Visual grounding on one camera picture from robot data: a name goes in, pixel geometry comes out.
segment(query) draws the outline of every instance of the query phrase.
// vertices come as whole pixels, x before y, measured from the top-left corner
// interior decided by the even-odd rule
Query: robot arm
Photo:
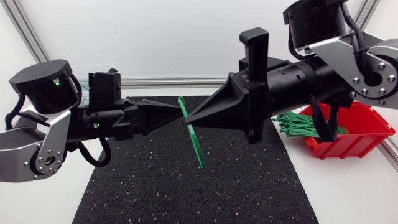
[[[382,41],[362,33],[345,1],[301,0],[284,12],[289,50],[297,63],[267,57],[267,31],[241,33],[246,57],[239,61],[239,72],[230,73],[227,82],[189,114],[187,123],[239,129],[253,144],[262,140],[265,119],[311,104],[320,137],[335,141],[340,106],[349,108],[358,100],[398,109],[398,39]],[[345,21],[354,34],[346,34]],[[302,56],[296,49],[312,54]],[[329,122],[318,101],[331,105]]]
[[[0,181],[48,178],[61,168],[67,152],[78,148],[89,163],[105,166],[111,160],[105,137],[122,141],[134,134],[145,136],[182,115],[177,106],[122,99],[116,72],[90,74],[90,103],[82,107],[78,107],[80,84],[65,60],[33,65],[15,75],[10,83],[20,100],[6,118],[8,131],[0,133]],[[25,96],[33,105],[19,112]],[[12,127],[15,115],[20,118]],[[39,130],[38,124],[47,127],[47,132]],[[82,143],[96,138],[104,147],[102,161],[92,158]]]

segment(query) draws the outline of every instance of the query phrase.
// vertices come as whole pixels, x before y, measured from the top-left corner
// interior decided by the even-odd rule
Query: red plastic bin
[[[329,119],[330,106],[320,104],[326,119]],[[311,106],[300,114],[312,115]],[[362,103],[354,102],[350,109],[340,108],[338,124],[345,127],[350,134],[337,135],[335,142],[323,142],[320,138],[305,137],[305,143],[315,157],[347,156],[364,157],[378,146],[385,138],[396,131],[373,108]]]

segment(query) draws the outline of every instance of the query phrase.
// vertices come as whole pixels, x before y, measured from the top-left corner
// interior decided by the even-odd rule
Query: black motor housing
[[[53,60],[27,67],[10,80],[19,95],[26,95],[42,114],[58,113],[78,103],[72,69],[66,60]]]
[[[295,49],[346,33],[340,4],[347,0],[301,0],[284,11]]]

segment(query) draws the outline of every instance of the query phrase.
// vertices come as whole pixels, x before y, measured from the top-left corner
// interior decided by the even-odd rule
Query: speckled black mat
[[[185,97],[192,111],[206,97]],[[178,105],[176,97],[147,98]],[[271,121],[263,142],[240,131],[196,128],[200,169],[180,118],[146,137],[109,140],[113,158],[96,168],[74,223],[318,223]]]

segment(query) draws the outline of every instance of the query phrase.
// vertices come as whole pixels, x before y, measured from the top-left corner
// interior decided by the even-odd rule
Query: bundle of green zip ties
[[[313,125],[312,116],[295,114],[291,111],[272,119],[280,122],[280,131],[285,132],[288,137],[316,137],[319,134]],[[349,134],[347,129],[338,126],[337,134]]]

